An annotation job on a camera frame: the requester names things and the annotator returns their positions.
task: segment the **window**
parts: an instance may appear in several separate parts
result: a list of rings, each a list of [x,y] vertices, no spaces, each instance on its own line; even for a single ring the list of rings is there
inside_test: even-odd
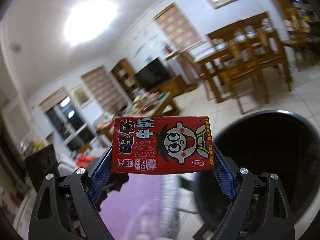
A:
[[[127,104],[103,66],[81,76],[104,111],[116,113]]]
[[[201,41],[197,32],[173,3],[153,19],[180,51]]]
[[[64,88],[53,93],[40,106],[71,151],[94,139]]]

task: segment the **wooden shelf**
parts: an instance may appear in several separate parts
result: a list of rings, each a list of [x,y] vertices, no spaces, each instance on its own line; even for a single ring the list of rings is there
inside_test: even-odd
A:
[[[131,67],[130,63],[126,59],[121,59],[118,64],[114,66],[114,68],[111,70],[111,73],[115,77],[115,79],[118,81],[124,92],[128,95],[128,97],[131,100],[134,100],[132,92],[140,87],[139,82],[137,81],[135,77],[135,71]],[[134,80],[134,83],[130,86],[128,86],[125,81],[129,78],[132,78]]]

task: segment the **wooden cabinet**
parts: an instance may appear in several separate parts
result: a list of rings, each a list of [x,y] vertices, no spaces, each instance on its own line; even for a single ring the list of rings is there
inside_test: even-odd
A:
[[[183,78],[179,75],[172,80],[154,88],[152,92],[171,92],[172,97],[178,96],[188,91],[188,85],[185,83]]]
[[[121,59],[111,70],[111,73],[128,97],[134,100],[133,91],[141,86],[135,77],[135,71],[130,63],[125,58]]]

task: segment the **television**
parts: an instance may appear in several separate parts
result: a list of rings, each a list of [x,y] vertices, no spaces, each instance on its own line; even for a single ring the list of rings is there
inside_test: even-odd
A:
[[[142,70],[137,72],[135,76],[146,91],[152,90],[171,78],[159,58],[151,61]]]

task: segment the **white wall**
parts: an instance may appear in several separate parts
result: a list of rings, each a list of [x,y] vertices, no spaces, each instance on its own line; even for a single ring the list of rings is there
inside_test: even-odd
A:
[[[286,37],[282,18],[272,0],[238,0],[221,8],[214,9],[207,0],[160,0],[148,9],[122,36],[113,47],[109,57],[116,63],[127,58],[136,71],[147,65],[148,57],[164,57],[163,42],[169,40],[153,21],[153,17],[168,5],[175,3],[203,40],[206,35],[235,21],[269,11],[279,35]]]
[[[61,136],[55,130],[54,126],[51,124],[47,116],[40,109],[39,104],[43,100],[45,100],[48,96],[50,96],[52,93],[54,93],[55,91],[57,91],[62,87],[65,87],[66,90],[70,93],[70,91],[73,90],[73,88],[75,88],[76,86],[81,84],[84,85],[81,79],[81,75],[101,65],[110,65],[110,62],[107,58],[102,57],[93,62],[82,65],[76,70],[72,71],[71,73],[67,73],[61,76],[60,78],[56,79],[55,81],[49,83],[48,85],[44,86],[27,100],[28,109],[32,113],[35,124],[42,131],[42,133],[45,136],[47,136],[50,131],[54,131],[52,142],[58,156],[60,155],[70,156],[71,152],[68,149],[68,147],[64,145]],[[87,87],[84,86],[84,88],[87,91],[88,95],[91,95]],[[120,90],[120,91],[127,98],[127,95],[124,93],[124,91],[123,90]],[[84,121],[89,124],[90,127],[92,127],[93,122],[103,114],[103,110],[98,104],[98,102],[94,99],[92,95],[91,97],[93,101],[83,109],[80,108],[77,102],[73,101],[73,104],[78,110],[78,113],[81,115]]]
[[[0,108],[4,106],[6,102],[7,102],[7,98],[2,92],[2,90],[0,89]]]
[[[18,95],[18,89],[12,79],[12,73],[7,68],[7,64],[0,45],[0,89],[8,100],[13,100]]]

